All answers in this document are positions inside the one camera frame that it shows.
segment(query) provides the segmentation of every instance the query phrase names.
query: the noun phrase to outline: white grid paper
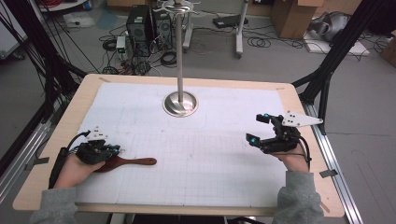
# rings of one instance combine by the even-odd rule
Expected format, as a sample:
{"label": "white grid paper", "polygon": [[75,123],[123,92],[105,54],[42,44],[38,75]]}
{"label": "white grid paper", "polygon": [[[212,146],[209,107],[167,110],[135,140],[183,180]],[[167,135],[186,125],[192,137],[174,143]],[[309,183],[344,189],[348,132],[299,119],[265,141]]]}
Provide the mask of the white grid paper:
{"label": "white grid paper", "polygon": [[95,126],[125,159],[153,157],[153,166],[123,165],[78,187],[80,203],[275,207],[285,167],[248,145],[246,133],[274,136],[257,114],[283,114],[277,91],[185,87],[197,111],[175,118],[163,110],[173,86],[104,83],[80,131]]}

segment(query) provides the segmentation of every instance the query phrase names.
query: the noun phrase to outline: gray sleeve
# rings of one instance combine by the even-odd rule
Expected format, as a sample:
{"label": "gray sleeve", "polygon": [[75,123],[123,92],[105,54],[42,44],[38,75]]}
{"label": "gray sleeve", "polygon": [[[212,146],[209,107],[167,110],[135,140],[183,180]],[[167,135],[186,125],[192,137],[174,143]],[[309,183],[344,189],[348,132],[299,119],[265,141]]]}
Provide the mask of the gray sleeve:
{"label": "gray sleeve", "polygon": [[323,210],[315,190],[314,174],[286,172],[286,187],[277,195],[273,224],[321,223]]}
{"label": "gray sleeve", "polygon": [[47,189],[42,193],[40,209],[35,211],[29,223],[31,224],[76,224],[74,214],[76,189]]}

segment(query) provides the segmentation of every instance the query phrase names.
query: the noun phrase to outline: person's hand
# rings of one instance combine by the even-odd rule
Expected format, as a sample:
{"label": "person's hand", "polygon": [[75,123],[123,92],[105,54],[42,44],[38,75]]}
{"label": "person's hand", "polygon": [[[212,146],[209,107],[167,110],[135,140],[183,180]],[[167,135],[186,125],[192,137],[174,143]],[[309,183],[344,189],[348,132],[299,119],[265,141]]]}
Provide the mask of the person's hand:
{"label": "person's hand", "polygon": [[297,148],[293,150],[287,152],[276,152],[271,155],[283,161],[289,171],[305,173],[309,172],[308,164],[306,164],[305,156],[303,156],[304,152],[300,145],[297,145]]}
{"label": "person's hand", "polygon": [[72,153],[67,156],[64,167],[53,187],[55,189],[73,188],[82,183],[93,171],[101,168],[104,164],[104,161],[95,165],[86,164],[76,154]]}

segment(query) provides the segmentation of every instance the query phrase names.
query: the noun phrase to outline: wooden spatula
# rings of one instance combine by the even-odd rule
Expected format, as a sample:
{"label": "wooden spatula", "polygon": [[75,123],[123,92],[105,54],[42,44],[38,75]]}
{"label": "wooden spatula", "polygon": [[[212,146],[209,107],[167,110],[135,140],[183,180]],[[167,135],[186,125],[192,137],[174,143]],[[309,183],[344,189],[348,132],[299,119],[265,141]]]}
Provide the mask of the wooden spatula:
{"label": "wooden spatula", "polygon": [[154,158],[126,160],[119,156],[112,156],[110,159],[108,159],[108,161],[106,161],[106,164],[104,166],[102,166],[99,170],[96,170],[95,172],[108,172],[124,164],[154,165],[155,163],[157,163],[157,160],[155,160]]}

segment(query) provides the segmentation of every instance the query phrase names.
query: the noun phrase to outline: concrete floor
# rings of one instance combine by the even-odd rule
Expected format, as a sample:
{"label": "concrete floor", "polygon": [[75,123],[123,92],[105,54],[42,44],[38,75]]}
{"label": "concrete floor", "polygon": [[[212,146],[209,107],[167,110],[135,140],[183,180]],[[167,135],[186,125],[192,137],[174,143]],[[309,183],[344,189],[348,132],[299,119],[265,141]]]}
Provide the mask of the concrete floor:
{"label": "concrete floor", "polygon": [[[96,24],[69,33],[90,61],[100,67],[107,58],[100,36],[126,22],[125,14],[99,7],[89,12]],[[198,16],[194,25],[215,28],[214,15]],[[270,25],[268,18],[248,17],[249,28]],[[266,33],[272,28],[255,30]],[[72,64],[84,71],[94,70],[90,63],[63,34]],[[325,55],[308,53],[285,42],[271,40],[270,48],[254,48],[244,38],[242,59],[235,57],[234,35],[219,35],[197,30],[191,48],[183,55],[184,77],[291,83],[315,71]],[[330,87],[326,131],[334,154],[359,208],[364,223],[396,222],[396,68],[370,49],[373,43],[362,41],[370,55],[347,56],[335,71]],[[21,129],[43,102],[43,90],[28,59],[7,60],[0,64],[0,155],[12,144]],[[176,68],[151,69],[149,76],[175,77]],[[2,223],[26,223],[30,212],[15,211],[12,202],[28,172],[23,172],[13,190],[0,204]],[[78,221],[106,223],[107,214],[78,214]],[[259,220],[271,222],[270,217]],[[348,223],[345,217],[326,218],[325,223]]]}

